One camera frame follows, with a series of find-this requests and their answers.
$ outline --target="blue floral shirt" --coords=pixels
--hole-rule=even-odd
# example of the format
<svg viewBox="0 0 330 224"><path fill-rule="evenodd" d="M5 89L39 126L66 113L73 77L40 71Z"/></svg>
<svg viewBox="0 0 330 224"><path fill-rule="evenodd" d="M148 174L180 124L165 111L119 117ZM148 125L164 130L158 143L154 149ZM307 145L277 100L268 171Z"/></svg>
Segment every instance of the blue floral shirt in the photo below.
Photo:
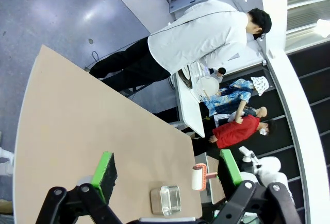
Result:
<svg viewBox="0 0 330 224"><path fill-rule="evenodd" d="M235 88L249 88L253 90L254 86L251 81L247 81L244 79L238 79L234 81L232 84L229 85L230 87ZM244 100L246 103L249 102L249 99L251 98L251 93L247 91L234 91L230 94L226 94L228 91L228 88L220 88L219 91L210 98L210 100L205 101L205 105L207 106L209 110L209 116L217 114L217 111L215 110L215 107L230 104L232 102L237 102Z"/></svg>

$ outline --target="red shirt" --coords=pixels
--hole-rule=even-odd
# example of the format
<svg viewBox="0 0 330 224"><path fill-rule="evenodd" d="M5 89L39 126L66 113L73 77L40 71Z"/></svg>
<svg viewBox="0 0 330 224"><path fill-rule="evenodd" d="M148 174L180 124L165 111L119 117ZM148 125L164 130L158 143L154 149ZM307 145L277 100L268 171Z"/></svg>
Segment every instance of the red shirt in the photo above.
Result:
<svg viewBox="0 0 330 224"><path fill-rule="evenodd" d="M248 139L256 132L259 122L259 117L248 115L243 118L243 123L241 124L234 121L215 128L213 135L218 139L217 146L219 148L225 148Z"/></svg>

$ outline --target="person in red shirt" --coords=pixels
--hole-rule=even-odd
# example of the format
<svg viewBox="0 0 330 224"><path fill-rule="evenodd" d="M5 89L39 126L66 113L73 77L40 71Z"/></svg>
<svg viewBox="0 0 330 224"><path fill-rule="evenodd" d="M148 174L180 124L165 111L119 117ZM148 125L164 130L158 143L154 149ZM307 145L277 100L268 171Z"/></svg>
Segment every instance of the person in red shirt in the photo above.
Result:
<svg viewBox="0 0 330 224"><path fill-rule="evenodd" d="M275 121L260 122L259 117L248 115L243 118L241 124L237 122L227 123L213 129L211 136L192 139L194 155L198 156L214 148L226 148L233 144L248 139L253 133L259 131L262 135L268 135L275 130Z"/></svg>

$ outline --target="metal container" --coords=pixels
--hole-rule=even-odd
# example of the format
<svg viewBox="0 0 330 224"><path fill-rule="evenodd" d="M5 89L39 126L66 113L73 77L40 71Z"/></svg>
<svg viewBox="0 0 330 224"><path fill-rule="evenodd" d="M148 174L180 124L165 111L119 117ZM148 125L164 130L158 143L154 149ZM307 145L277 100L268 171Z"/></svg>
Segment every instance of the metal container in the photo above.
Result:
<svg viewBox="0 0 330 224"><path fill-rule="evenodd" d="M154 215L169 216L181 211L180 189L177 185L151 190L150 200Z"/></svg>

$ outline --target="floor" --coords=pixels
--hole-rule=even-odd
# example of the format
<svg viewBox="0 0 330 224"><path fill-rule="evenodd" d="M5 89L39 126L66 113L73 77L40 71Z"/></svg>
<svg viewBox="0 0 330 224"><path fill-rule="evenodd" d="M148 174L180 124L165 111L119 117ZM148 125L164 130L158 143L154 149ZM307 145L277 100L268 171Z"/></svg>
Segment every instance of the floor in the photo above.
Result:
<svg viewBox="0 0 330 224"><path fill-rule="evenodd" d="M106 55L149 34L121 0L0 0L0 3L0 131L3 134L0 146L9 151L14 151L25 87L42 44L84 68L93 62L93 50L100 56ZM150 96L154 97L156 106ZM132 97L152 112L176 105L166 80ZM12 199L11 186L10 177L0 177L1 199Z"/></svg>

